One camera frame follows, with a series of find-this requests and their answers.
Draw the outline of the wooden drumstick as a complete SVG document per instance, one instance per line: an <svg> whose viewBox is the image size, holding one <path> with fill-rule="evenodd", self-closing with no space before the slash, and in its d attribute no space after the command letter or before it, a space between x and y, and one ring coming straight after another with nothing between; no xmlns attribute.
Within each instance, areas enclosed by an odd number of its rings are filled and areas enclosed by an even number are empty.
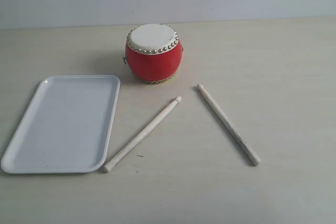
<svg viewBox="0 0 336 224"><path fill-rule="evenodd" d="M206 102L215 112L217 117L221 120L224 126L227 128L228 132L232 135L232 137L236 140L237 144L242 148L245 154L249 157L250 161L253 163L254 166L258 166L261 163L261 159L258 155L252 150L250 146L244 141L241 134L237 131L234 127L233 123L229 120L226 116L224 111L220 108L220 106L216 103L216 101L212 98L210 93L204 88L202 84L197 85L198 91L202 94Z"/></svg>
<svg viewBox="0 0 336 224"><path fill-rule="evenodd" d="M145 139L152 130L158 126L161 121L182 101L181 96L173 99L162 111L160 111L135 137L133 137L115 156L104 166L103 170L108 173L116 164L121 161L129 152L131 152L143 139Z"/></svg>

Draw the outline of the small red drum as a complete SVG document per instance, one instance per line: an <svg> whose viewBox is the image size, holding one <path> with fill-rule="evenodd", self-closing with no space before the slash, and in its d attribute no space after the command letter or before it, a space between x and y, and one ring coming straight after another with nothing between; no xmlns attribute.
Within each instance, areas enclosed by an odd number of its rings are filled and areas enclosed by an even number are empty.
<svg viewBox="0 0 336 224"><path fill-rule="evenodd" d="M145 24L128 33L123 61L140 80L160 83L175 75L182 55L183 46L172 27Z"/></svg>

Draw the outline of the white rectangular plastic tray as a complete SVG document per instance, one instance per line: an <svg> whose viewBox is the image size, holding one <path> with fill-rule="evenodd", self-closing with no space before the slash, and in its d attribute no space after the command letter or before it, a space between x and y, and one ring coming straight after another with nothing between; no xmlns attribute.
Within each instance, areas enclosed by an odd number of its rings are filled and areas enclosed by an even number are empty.
<svg viewBox="0 0 336 224"><path fill-rule="evenodd" d="M72 174L105 162L120 90L117 76L51 76L38 86L4 155L8 174Z"/></svg>

